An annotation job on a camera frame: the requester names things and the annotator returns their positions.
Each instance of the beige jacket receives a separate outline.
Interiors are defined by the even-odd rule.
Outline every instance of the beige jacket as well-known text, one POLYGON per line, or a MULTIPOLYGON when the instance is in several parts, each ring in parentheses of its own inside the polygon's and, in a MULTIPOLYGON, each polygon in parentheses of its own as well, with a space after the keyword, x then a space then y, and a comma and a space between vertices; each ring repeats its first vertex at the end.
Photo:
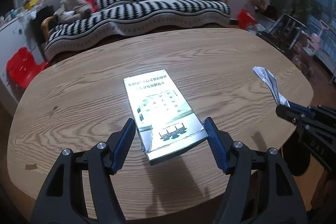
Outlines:
POLYGON ((89 18, 91 16, 90 3, 85 0, 62 0, 61 6, 54 13, 54 16, 58 18, 59 23, 73 23, 76 20, 89 18), (66 12, 74 11, 73 15, 67 15, 66 12))

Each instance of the yellow object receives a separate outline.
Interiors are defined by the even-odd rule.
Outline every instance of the yellow object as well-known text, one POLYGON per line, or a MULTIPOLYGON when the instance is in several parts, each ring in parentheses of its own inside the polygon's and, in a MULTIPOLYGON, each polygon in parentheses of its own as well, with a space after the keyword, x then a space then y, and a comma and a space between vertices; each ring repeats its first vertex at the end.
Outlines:
POLYGON ((39 2, 39 0, 31 0, 31 1, 29 1, 25 4, 24 8, 26 10, 30 10, 38 2, 39 2))

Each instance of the wood grain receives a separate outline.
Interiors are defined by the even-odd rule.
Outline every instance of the wood grain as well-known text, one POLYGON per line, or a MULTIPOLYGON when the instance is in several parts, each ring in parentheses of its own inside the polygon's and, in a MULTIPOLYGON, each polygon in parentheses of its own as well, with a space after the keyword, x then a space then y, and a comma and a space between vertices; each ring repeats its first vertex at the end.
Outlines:
MULTIPOLYGON (((294 126, 275 114, 266 85, 252 72, 268 68, 280 92, 308 105, 313 91, 301 72, 275 48, 238 29, 191 29, 129 38, 94 48, 42 71, 28 86, 8 140, 13 183, 36 198, 64 148, 88 150, 122 128, 132 113, 123 78, 166 69, 200 120, 251 149, 279 148, 294 126), (37 169, 26 170, 36 164, 37 169)), ((193 207, 224 192, 228 176, 217 168, 207 141, 150 166, 138 135, 112 183, 127 219, 193 207)), ((87 178, 89 214, 94 215, 87 178)))

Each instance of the metal screw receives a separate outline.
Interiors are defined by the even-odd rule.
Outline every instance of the metal screw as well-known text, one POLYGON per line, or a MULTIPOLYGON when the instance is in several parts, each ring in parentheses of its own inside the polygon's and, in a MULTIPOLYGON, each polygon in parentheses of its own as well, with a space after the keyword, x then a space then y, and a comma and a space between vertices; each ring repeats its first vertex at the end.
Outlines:
POLYGON ((269 149, 269 152, 270 152, 271 154, 273 154, 273 155, 276 155, 276 154, 278 153, 278 151, 277 151, 274 147, 271 147, 271 148, 269 149))
POLYGON ((242 143, 242 142, 239 142, 239 141, 234 142, 233 145, 234 145, 236 148, 242 148, 242 147, 243 147, 243 143, 242 143))
POLYGON ((106 143, 99 143, 99 144, 97 144, 97 148, 98 149, 104 149, 106 147, 106 143))
POLYGON ((70 149, 64 149, 64 150, 62 151, 62 154, 63 154, 64 156, 68 156, 68 155, 70 154, 70 152, 71 152, 70 149))

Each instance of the sofa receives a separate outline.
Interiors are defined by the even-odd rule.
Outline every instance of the sofa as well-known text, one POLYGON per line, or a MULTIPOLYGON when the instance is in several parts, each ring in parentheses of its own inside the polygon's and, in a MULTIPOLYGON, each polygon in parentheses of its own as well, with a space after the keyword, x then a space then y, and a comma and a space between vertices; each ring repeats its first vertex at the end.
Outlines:
POLYGON ((44 53, 51 60, 61 52, 88 49, 111 35, 132 37, 164 25, 192 28, 217 23, 225 27, 230 21, 230 7, 223 1, 96 0, 99 12, 88 19, 58 24, 50 31, 48 24, 53 17, 43 21, 44 53))

